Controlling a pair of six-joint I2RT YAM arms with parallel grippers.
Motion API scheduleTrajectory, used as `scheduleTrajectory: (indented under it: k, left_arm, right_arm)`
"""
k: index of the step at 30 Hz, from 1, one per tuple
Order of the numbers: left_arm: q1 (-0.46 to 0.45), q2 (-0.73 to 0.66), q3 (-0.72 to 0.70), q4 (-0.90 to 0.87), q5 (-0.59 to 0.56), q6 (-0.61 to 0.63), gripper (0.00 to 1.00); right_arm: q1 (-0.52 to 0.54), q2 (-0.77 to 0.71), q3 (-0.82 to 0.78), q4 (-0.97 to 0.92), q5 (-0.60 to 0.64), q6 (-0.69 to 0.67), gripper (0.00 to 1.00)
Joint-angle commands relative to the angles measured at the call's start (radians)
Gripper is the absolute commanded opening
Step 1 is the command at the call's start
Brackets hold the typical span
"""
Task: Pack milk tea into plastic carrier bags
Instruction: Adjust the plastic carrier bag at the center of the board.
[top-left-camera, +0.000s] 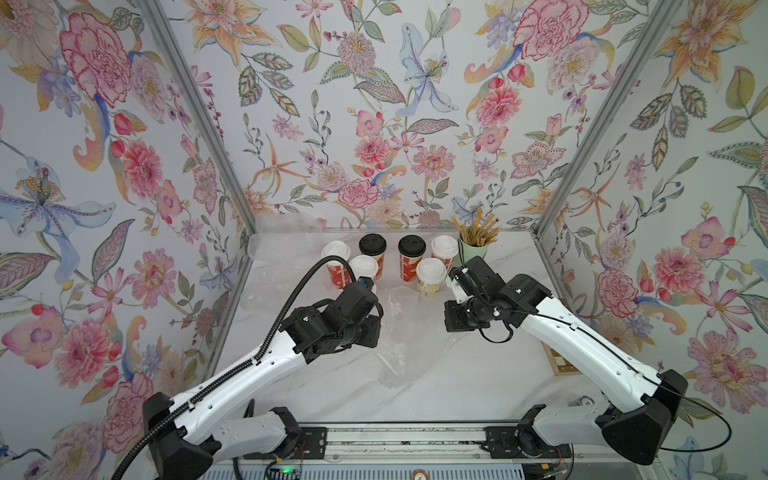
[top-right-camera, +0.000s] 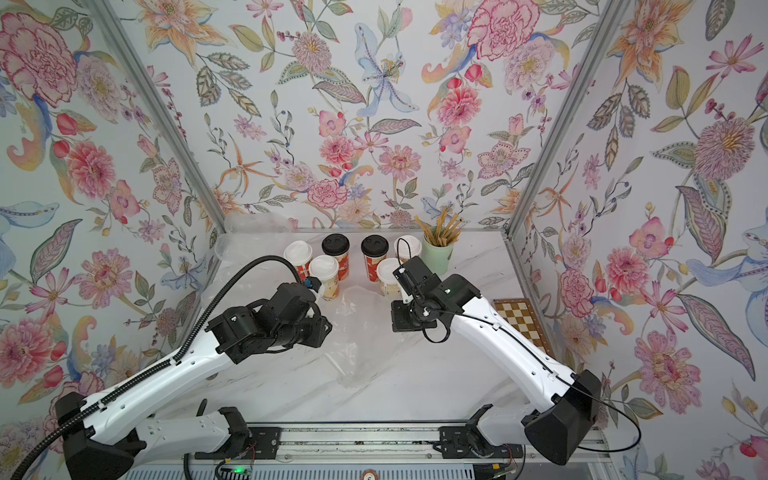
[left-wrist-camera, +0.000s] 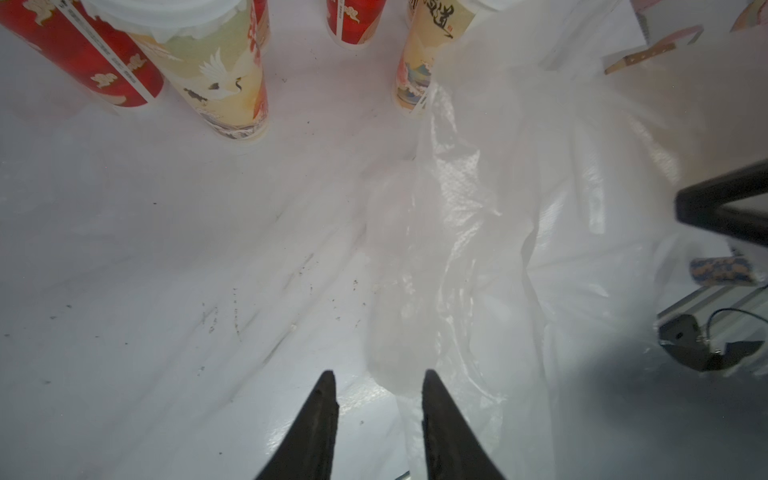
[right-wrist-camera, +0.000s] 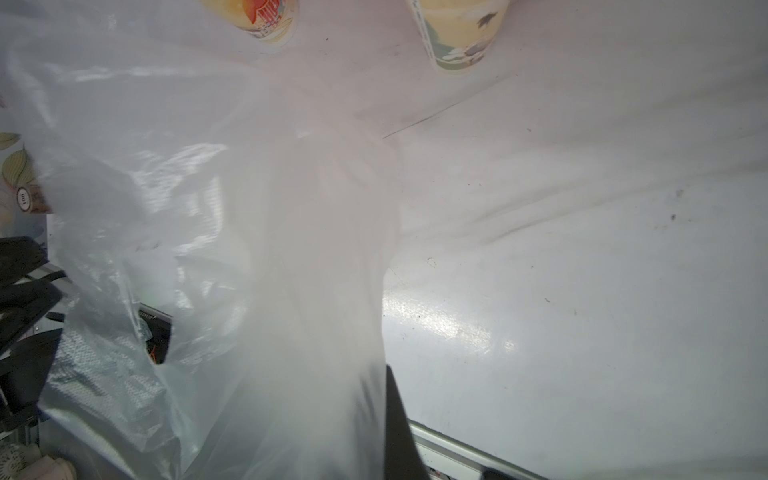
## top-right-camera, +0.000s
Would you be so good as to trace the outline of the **cream cup white lid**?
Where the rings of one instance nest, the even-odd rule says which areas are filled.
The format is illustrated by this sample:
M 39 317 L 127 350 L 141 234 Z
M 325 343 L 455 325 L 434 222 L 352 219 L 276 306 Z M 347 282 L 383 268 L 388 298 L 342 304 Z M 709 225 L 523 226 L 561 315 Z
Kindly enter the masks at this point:
M 321 296 L 333 300 L 339 293 L 339 263 L 329 255 L 320 255 L 309 264 L 309 272 L 321 282 Z
M 398 267 L 399 263 L 395 258 L 386 258 L 377 264 L 379 290 L 383 296 L 390 300 L 402 298 L 400 284 L 394 275 Z

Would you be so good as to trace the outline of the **clear plastic carrier bag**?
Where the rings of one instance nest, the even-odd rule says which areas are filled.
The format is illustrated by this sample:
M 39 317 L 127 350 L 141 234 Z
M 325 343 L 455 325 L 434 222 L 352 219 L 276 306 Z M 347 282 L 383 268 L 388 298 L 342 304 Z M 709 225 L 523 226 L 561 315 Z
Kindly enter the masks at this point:
M 371 383 L 419 342 L 414 333 L 392 330 L 390 298 L 359 286 L 344 289 L 323 312 L 332 331 L 320 351 L 345 388 Z

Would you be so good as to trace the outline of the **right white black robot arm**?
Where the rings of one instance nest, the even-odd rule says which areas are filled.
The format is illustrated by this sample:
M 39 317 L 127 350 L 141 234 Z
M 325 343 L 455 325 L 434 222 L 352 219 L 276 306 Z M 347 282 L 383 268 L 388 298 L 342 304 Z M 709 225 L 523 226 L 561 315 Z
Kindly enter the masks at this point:
M 392 275 L 401 290 L 391 304 L 393 331 L 443 326 L 481 350 L 525 395 L 524 404 L 481 407 L 466 424 L 470 447 L 485 456 L 493 447 L 526 445 L 565 465 L 596 422 L 600 380 L 536 347 L 463 276 L 440 279 L 419 257 L 397 262 Z

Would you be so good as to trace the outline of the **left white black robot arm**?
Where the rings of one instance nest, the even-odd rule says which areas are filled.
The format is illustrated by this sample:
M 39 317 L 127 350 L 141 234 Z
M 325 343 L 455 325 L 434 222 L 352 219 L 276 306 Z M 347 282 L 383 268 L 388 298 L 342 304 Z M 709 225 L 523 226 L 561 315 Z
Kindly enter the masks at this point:
M 60 422 L 74 423 L 63 435 L 71 478 L 118 479 L 158 459 L 226 459 L 245 452 L 252 432 L 235 407 L 192 419 L 158 420 L 155 414 L 203 379 L 252 356 L 320 347 L 332 330 L 317 303 L 320 289 L 318 282 L 283 283 L 271 298 L 230 307 L 208 321 L 187 351 L 94 395 L 65 396 L 56 414 Z

